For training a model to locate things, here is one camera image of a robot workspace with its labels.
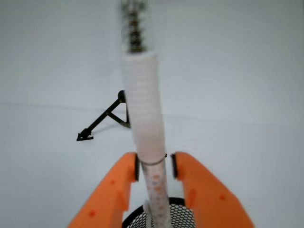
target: white floor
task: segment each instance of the white floor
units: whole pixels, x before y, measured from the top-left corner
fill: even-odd
[[[149,3],[168,154],[195,156],[256,227],[304,227],[303,0]],[[1,3],[1,228],[65,227],[135,150],[111,119],[76,142],[122,89],[119,5]],[[182,197],[167,166],[169,194]],[[145,199],[141,176],[124,217]]]
[[[0,106],[0,227],[66,226],[115,161],[134,151],[131,131],[111,119],[97,127],[92,141],[76,142],[98,115]],[[257,227],[304,226],[303,127],[176,116],[166,116],[165,126],[168,154],[195,156],[239,197]],[[169,158],[167,167],[169,195],[182,197]],[[124,217],[145,199],[141,175]]]

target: orange plastic part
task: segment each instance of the orange plastic part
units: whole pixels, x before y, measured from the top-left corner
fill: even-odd
[[[175,158],[177,179],[197,228],[254,227],[239,200],[206,167],[184,152],[176,152]]]
[[[121,228],[135,182],[136,153],[126,153],[112,167],[68,228]]]

